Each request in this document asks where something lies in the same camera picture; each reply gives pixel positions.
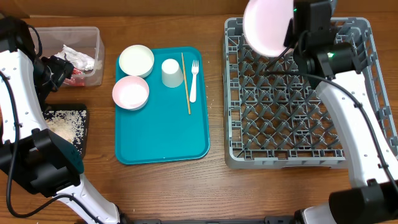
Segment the red snack wrapper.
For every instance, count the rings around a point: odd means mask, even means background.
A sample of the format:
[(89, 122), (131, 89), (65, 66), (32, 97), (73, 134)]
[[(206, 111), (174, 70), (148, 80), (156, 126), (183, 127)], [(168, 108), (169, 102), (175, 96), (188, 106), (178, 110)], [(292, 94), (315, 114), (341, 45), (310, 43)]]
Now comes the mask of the red snack wrapper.
[(68, 86), (84, 86), (85, 85), (84, 72), (82, 72), (77, 68), (74, 68), (71, 78), (70, 79), (66, 78), (63, 81), (63, 84)]

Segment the white tissue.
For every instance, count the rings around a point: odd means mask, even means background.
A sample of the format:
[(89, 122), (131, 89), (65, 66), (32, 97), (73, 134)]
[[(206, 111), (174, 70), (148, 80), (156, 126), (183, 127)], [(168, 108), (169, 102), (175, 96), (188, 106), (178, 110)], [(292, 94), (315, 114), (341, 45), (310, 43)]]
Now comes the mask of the white tissue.
[(103, 63), (101, 60), (96, 61), (87, 54), (77, 52), (73, 48), (63, 46), (61, 52), (55, 54), (56, 57), (70, 62), (75, 68), (81, 71), (89, 71), (94, 69), (101, 69)]

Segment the pink plate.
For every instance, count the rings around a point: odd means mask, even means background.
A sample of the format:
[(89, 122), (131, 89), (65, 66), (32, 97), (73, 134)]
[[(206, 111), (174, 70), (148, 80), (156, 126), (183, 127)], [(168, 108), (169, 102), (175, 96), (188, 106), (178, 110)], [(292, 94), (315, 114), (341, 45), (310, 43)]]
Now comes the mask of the pink plate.
[(284, 42), (293, 15), (293, 0), (250, 0), (243, 15), (246, 43), (266, 57), (276, 57), (284, 50), (290, 52)]

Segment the food scraps pile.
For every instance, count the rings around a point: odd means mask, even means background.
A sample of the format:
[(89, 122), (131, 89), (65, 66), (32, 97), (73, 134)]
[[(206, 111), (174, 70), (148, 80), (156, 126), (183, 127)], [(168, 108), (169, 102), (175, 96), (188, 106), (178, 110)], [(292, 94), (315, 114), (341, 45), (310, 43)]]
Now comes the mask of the food scraps pile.
[(76, 147), (83, 143), (86, 116), (86, 110), (49, 110), (44, 114), (49, 129)]

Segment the pink bowl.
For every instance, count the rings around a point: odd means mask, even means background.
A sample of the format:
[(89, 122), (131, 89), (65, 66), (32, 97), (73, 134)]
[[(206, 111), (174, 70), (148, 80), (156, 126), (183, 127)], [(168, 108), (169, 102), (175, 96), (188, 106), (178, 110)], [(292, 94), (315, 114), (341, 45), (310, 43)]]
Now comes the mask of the pink bowl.
[(147, 82), (136, 76), (126, 76), (116, 82), (112, 97), (117, 106), (125, 110), (139, 110), (149, 99)]

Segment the white bowl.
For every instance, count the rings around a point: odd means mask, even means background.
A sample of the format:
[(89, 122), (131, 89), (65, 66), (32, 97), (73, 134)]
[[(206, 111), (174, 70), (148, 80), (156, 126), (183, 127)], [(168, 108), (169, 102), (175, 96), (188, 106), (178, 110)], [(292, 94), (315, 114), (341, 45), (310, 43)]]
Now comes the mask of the white bowl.
[(153, 66), (154, 54), (144, 45), (129, 46), (119, 56), (119, 67), (126, 75), (145, 78)]

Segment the white upside-down cup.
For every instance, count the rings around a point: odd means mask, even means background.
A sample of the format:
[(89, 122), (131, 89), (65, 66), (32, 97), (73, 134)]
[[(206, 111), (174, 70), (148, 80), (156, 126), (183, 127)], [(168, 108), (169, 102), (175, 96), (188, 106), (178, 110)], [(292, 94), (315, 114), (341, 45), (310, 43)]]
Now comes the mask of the white upside-down cup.
[(179, 63), (172, 58), (163, 61), (162, 66), (162, 82), (166, 87), (176, 88), (183, 82), (183, 73)]

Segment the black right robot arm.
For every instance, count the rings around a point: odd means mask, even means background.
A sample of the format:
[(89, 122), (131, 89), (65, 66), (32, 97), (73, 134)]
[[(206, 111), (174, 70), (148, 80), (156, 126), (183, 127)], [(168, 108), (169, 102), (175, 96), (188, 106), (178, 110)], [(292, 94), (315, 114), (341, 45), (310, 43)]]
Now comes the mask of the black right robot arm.
[(397, 218), (397, 159), (366, 91), (354, 47), (336, 43), (329, 1), (291, 1), (285, 41), (325, 105), (348, 163), (351, 188), (327, 203), (299, 210), (297, 223), (380, 223)]

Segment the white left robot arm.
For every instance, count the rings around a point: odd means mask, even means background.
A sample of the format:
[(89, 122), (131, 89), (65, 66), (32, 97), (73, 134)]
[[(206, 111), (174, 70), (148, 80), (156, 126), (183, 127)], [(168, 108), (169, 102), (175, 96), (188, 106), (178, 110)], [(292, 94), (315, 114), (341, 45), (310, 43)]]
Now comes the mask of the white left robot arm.
[[(87, 223), (127, 223), (84, 175), (76, 147), (49, 129), (45, 99), (56, 92), (74, 66), (35, 51), (34, 27), (15, 17), (1, 19), (1, 170), (7, 174), (6, 205), (17, 218), (31, 217), (59, 200)], [(34, 211), (17, 213), (12, 183), (49, 200)]]

